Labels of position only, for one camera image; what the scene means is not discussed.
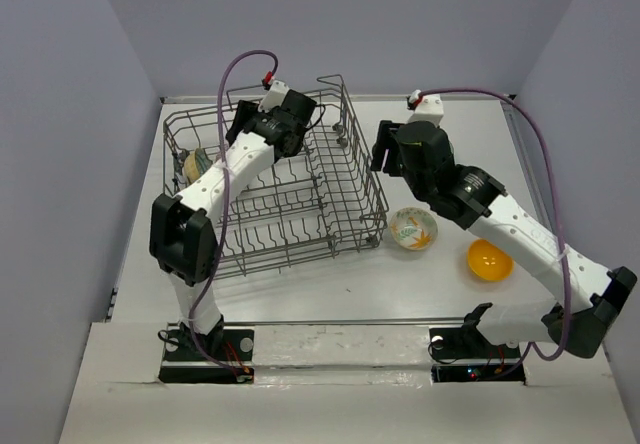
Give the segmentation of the blue yellow sun bowl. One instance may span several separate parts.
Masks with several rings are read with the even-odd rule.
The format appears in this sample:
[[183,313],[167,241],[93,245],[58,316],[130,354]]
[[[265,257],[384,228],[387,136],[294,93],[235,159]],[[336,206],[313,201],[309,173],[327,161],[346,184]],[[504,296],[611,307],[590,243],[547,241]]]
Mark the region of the blue yellow sun bowl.
[[196,151],[192,151],[186,156],[182,167],[182,174],[188,184],[192,184],[199,179],[200,170],[198,168]]

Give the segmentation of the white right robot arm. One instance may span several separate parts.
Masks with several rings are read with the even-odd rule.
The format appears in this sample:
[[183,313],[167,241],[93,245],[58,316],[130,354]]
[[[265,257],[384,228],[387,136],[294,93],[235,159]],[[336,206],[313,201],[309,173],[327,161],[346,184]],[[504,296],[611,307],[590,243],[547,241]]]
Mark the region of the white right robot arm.
[[584,359],[596,354],[637,282],[630,269],[609,269],[560,244],[497,179],[456,163],[447,133],[431,122],[381,121],[371,168],[403,178],[432,212],[496,246],[550,293],[537,303],[478,305],[461,326],[468,354],[525,342],[554,343]]

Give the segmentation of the teal green bowl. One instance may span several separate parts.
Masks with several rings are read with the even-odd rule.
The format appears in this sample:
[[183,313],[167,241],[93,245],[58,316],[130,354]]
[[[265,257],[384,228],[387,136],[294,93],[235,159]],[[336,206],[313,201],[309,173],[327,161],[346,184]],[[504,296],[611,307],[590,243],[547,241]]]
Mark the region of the teal green bowl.
[[203,175],[212,166],[213,161],[209,158],[207,152],[203,148],[194,150],[194,165],[199,175]]

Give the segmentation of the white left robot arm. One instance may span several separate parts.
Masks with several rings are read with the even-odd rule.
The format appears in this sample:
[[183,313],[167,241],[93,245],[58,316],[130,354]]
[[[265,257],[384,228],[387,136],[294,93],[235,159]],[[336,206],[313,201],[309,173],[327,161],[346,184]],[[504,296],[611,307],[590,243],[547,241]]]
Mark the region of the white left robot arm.
[[181,312],[180,343],[209,359],[221,347],[224,318],[211,289],[220,264],[230,205],[263,171],[294,157],[318,103],[288,87],[258,102],[241,100],[222,132],[217,160],[173,196],[151,207],[150,254],[170,279]]

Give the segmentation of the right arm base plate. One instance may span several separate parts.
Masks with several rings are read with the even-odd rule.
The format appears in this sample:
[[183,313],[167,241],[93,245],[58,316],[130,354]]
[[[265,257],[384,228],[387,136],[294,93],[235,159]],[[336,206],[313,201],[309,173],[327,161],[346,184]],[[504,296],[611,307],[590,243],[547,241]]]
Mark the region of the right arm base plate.
[[490,344],[476,331],[461,327],[429,329],[429,357],[434,383],[526,383],[518,348]]

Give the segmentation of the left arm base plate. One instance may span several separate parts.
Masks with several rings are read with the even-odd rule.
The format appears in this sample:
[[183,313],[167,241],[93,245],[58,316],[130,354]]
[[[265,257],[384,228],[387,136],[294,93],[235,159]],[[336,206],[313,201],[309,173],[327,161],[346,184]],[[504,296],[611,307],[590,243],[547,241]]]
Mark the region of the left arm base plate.
[[158,379],[165,384],[249,385],[254,382],[255,332],[229,327],[219,342],[201,341],[206,355],[193,343],[188,328],[161,329],[162,358]]

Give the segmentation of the leaf flower pattern bowl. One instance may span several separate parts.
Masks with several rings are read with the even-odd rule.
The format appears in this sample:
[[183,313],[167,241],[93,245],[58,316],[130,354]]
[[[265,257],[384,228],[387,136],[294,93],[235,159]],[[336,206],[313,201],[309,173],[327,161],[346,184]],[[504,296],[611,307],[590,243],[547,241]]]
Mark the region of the leaf flower pattern bowl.
[[428,249],[439,234],[434,217],[417,207],[405,207],[396,211],[389,221],[389,229],[395,243],[409,251]]

